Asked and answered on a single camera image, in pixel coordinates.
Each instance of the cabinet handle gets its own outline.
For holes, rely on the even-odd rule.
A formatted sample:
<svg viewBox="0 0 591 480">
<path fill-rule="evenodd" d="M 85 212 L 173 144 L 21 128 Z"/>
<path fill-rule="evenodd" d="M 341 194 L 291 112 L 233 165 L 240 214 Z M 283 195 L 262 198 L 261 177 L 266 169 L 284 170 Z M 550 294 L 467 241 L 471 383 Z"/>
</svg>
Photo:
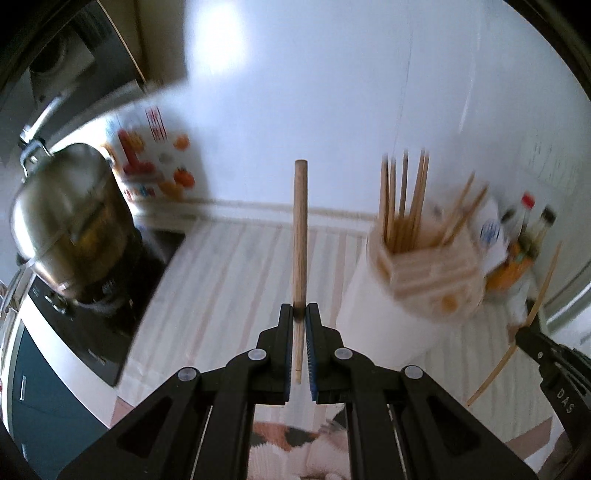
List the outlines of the cabinet handle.
<svg viewBox="0 0 591 480">
<path fill-rule="evenodd" d="M 25 401 L 25 388 L 27 387 L 27 377 L 24 375 L 22 376 L 21 380 L 21 396 L 19 398 L 20 401 Z"/>
</svg>

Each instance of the pot handle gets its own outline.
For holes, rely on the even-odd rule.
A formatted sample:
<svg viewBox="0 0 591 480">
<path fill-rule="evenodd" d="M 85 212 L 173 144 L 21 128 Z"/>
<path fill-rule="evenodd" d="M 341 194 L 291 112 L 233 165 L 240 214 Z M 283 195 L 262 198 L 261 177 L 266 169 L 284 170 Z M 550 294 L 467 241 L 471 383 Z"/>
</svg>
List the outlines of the pot handle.
<svg viewBox="0 0 591 480">
<path fill-rule="evenodd" d="M 47 147 L 45 146 L 45 143 L 43 142 L 43 140 L 41 140 L 39 138 L 34 138 L 33 140 L 31 140 L 21 153 L 21 167 L 22 167 L 23 172 L 25 173 L 26 179 L 29 178 L 29 172 L 27 171 L 27 166 L 25 164 L 26 164 L 27 160 L 30 157 L 32 157 L 33 154 L 35 153 L 35 151 L 38 150 L 39 148 L 42 148 L 47 156 L 49 156 L 49 157 L 51 156 L 51 154 L 47 150 Z"/>
</svg>

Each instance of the countertop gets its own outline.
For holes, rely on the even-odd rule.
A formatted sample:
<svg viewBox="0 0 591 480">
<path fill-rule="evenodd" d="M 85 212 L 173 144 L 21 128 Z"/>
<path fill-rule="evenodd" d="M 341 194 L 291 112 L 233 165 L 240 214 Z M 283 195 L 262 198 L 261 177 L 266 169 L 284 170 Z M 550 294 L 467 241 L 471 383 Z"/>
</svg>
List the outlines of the countertop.
<svg viewBox="0 0 591 480">
<path fill-rule="evenodd" d="M 58 376 L 107 426 L 178 369 L 219 368 L 253 348 L 259 332 L 276 325 L 280 305 L 291 301 L 289 226 L 169 219 L 167 228 L 185 231 L 187 238 L 144 314 L 115 388 L 69 351 L 35 313 L 30 299 L 19 314 Z M 358 232 L 310 229 L 307 300 L 319 304 L 325 325 L 336 325 L 365 243 Z M 457 400 L 465 401 L 504 353 L 509 317 L 505 306 L 484 303 L 474 319 L 413 363 L 421 365 Z M 286 407 L 258 406 L 255 419 L 315 431 L 338 411 L 339 406 L 317 406 L 310 401 L 305 358 L 303 382 L 293 386 L 290 403 Z M 535 363 L 516 355 L 506 368 L 505 380 L 493 385 L 489 389 L 492 397 L 483 395 L 472 413 L 504 441 L 538 425 L 551 416 L 551 409 L 539 392 L 536 373 Z M 521 391 L 528 398 L 522 405 L 527 415 L 518 408 Z M 503 402 L 506 395 L 510 401 Z"/>
</svg>

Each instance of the wooden stick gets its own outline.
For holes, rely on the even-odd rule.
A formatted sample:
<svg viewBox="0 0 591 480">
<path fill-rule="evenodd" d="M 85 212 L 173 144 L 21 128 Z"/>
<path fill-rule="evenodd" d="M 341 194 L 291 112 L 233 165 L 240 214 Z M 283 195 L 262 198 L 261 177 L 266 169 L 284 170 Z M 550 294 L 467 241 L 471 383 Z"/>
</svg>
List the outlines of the wooden stick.
<svg viewBox="0 0 591 480">
<path fill-rule="evenodd" d="M 382 241 L 386 243 L 388 230 L 388 156 L 382 157 L 382 174 L 379 184 L 379 231 L 382 234 Z"/>
<path fill-rule="evenodd" d="M 308 162 L 295 161 L 294 178 L 294 253 L 293 308 L 295 344 L 295 381 L 301 383 L 304 355 L 304 314 L 308 265 Z"/>
<path fill-rule="evenodd" d="M 406 211 L 406 190 L 408 180 L 408 150 L 404 151 L 402 157 L 402 184 L 400 187 L 400 207 L 398 208 L 398 227 L 396 234 L 396 246 L 394 253 L 400 253 L 402 248 L 402 237 L 404 236 L 404 225 L 405 225 L 405 211 Z"/>
<path fill-rule="evenodd" d="M 474 200 L 474 202 L 472 202 L 472 205 L 470 206 L 468 211 L 466 213 L 464 213 L 464 216 L 462 218 L 460 218 L 458 223 L 456 223 L 456 225 L 454 226 L 454 228 L 453 228 L 452 232 L 450 233 L 449 237 L 447 238 L 447 240 L 445 240 L 443 242 L 444 247 L 452 244 L 454 239 L 457 237 L 457 234 L 460 233 L 460 230 L 462 229 L 462 227 L 466 224 L 466 222 L 470 219 L 470 217 L 472 215 L 474 215 L 474 212 L 478 209 L 478 206 L 480 205 L 480 203 L 482 202 L 482 200 L 486 196 L 486 192 L 488 192 L 488 185 L 486 185 L 480 191 L 480 193 L 478 194 L 478 197 L 476 197 L 476 200 Z"/>
<path fill-rule="evenodd" d="M 413 202 L 410 204 L 410 214 L 408 223 L 404 227 L 404 240 L 402 241 L 402 251 L 410 250 L 413 240 L 414 224 L 417 220 L 418 197 L 421 193 L 421 182 L 423 181 L 423 169 L 425 167 L 425 149 L 421 150 L 421 158 L 418 161 L 417 179 L 414 182 Z"/>
<path fill-rule="evenodd" d="M 468 181 L 466 182 L 466 185 L 464 186 L 464 189 L 462 190 L 462 193 L 457 198 L 456 203 L 453 204 L 452 209 L 450 210 L 449 214 L 447 215 L 447 218 L 443 222 L 443 225 L 441 226 L 439 233 L 433 239 L 433 242 L 431 242 L 431 245 L 429 245 L 430 247 L 438 247 L 441 244 L 443 238 L 445 237 L 445 234 L 447 233 L 447 230 L 452 226 L 452 222 L 457 215 L 457 211 L 462 206 L 462 203 L 464 203 L 464 200 L 466 199 L 466 195 L 468 195 L 468 192 L 470 191 L 470 187 L 472 186 L 472 182 L 474 181 L 474 175 L 475 175 L 475 173 L 472 172 L 470 175 L 470 178 L 468 179 Z"/>
<path fill-rule="evenodd" d="M 386 247 L 394 252 L 396 242 L 396 162 L 390 162 L 390 185 L 388 187 L 388 229 L 386 231 Z"/>
<path fill-rule="evenodd" d="M 423 204 L 425 203 L 425 192 L 427 190 L 427 173 L 429 171 L 429 152 L 425 153 L 425 163 L 423 164 L 423 172 L 421 176 L 421 191 L 418 195 L 417 215 L 413 223 L 413 234 L 411 235 L 410 248 L 416 247 L 418 232 L 421 229 L 421 217 L 423 215 Z"/>
<path fill-rule="evenodd" d="M 552 274 L 554 273 L 554 269 L 556 268 L 556 264 L 558 263 L 558 255 L 560 253 L 560 247 L 562 242 L 559 242 L 556 246 L 556 251 L 554 252 L 554 257 L 552 257 L 552 262 L 550 262 L 550 268 L 548 269 L 548 273 L 546 274 L 546 278 L 544 279 L 544 283 L 540 288 L 540 293 L 538 294 L 538 298 L 536 299 L 534 306 L 531 308 L 531 311 L 527 318 L 525 319 L 524 326 L 529 327 L 532 322 L 534 321 L 535 316 L 538 314 L 540 306 L 544 301 L 544 296 L 546 295 L 546 290 L 550 286 L 550 280 L 552 280 Z M 486 377 L 486 380 L 482 383 L 478 390 L 474 392 L 468 401 L 466 402 L 466 406 L 469 407 L 472 405 L 478 398 L 484 393 L 484 391 L 489 387 L 491 383 L 493 383 L 494 379 L 501 373 L 503 367 L 509 362 L 515 351 L 517 350 L 517 345 L 511 345 L 509 349 L 503 355 L 503 358 L 499 361 L 496 367 L 492 370 L 491 374 Z"/>
</svg>

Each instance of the kitchen cabinet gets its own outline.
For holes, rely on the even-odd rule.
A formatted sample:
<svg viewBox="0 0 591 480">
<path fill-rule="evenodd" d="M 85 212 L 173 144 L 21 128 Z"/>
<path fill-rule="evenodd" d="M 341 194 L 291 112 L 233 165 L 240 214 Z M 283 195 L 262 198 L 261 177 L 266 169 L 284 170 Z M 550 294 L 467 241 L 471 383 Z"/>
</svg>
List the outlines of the kitchen cabinet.
<svg viewBox="0 0 591 480">
<path fill-rule="evenodd" d="M 24 330 L 14 369 L 15 443 L 42 480 L 58 473 L 107 428 L 76 399 Z"/>
</svg>

